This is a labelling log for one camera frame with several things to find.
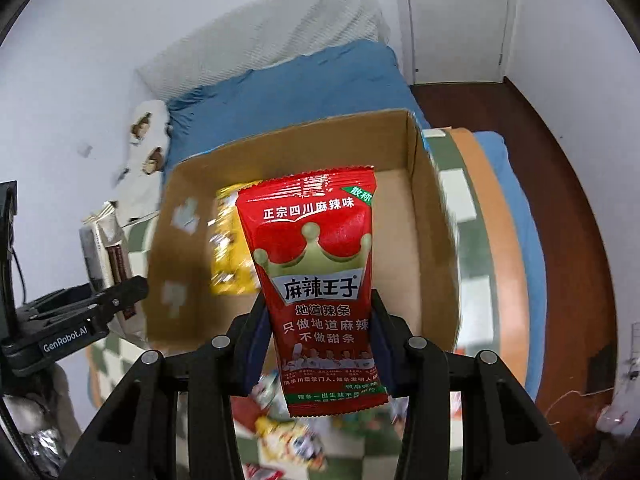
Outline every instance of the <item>mattress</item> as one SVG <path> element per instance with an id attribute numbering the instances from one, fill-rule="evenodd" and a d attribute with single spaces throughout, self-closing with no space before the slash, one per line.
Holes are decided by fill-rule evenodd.
<path id="1" fill-rule="evenodd" d="M 271 68 L 249 70 L 215 85 L 195 88 L 167 104 L 173 133 L 165 177 L 185 158 L 227 142 L 331 116 L 406 108 L 414 113 L 418 124 L 430 127 L 398 70 L 394 52 L 369 40 L 326 48 Z M 546 319 L 542 248 L 502 138 L 495 132 L 479 132 L 476 139 L 500 182 L 522 251 L 530 318 L 525 386 L 535 398 L 542 375 Z M 483 346 L 499 351 L 499 345 L 496 339 Z"/>

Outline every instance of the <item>white door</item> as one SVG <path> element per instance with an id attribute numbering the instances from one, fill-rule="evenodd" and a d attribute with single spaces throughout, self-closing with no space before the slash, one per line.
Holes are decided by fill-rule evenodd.
<path id="1" fill-rule="evenodd" d="M 508 0 L 410 0 L 415 82 L 499 81 Z"/>

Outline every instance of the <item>spicy strip package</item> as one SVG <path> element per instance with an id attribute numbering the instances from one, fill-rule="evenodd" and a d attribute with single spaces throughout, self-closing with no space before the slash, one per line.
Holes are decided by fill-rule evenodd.
<path id="1" fill-rule="evenodd" d="M 384 404 L 369 346 L 373 168 L 243 189 L 236 205 L 271 318 L 291 416 Z"/>

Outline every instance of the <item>white wall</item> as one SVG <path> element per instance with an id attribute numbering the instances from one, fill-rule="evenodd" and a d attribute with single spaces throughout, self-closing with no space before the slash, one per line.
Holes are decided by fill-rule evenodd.
<path id="1" fill-rule="evenodd" d="M 624 378 L 640 321 L 640 53 L 606 0 L 519 0 L 511 48 L 507 76 L 564 149 L 602 233 L 618 313 L 615 403 L 636 399 L 616 429 L 628 433 L 640 412 Z"/>
<path id="2" fill-rule="evenodd" d="M 113 197 L 130 113 L 152 97 L 134 68 L 249 1 L 31 0 L 24 9 L 0 47 L 0 182 L 18 181 L 15 247 L 31 299 L 86 280 L 80 221 Z M 397 0 L 379 1 L 402 63 Z M 83 142 L 88 158 L 76 153 Z M 85 427 L 86 360 L 64 365 Z"/>

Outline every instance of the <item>white pillow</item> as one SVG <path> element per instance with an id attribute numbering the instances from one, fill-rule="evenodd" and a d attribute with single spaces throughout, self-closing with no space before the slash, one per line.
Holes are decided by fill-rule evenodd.
<path id="1" fill-rule="evenodd" d="M 168 100 L 328 46 L 386 43 L 388 35 L 376 0 L 256 0 L 175 42 L 138 72 Z"/>
<path id="2" fill-rule="evenodd" d="M 158 209 L 169 147 L 168 122 L 169 112 L 159 100 L 146 101 L 133 113 L 127 166 L 116 186 L 116 216 L 121 226 Z"/>

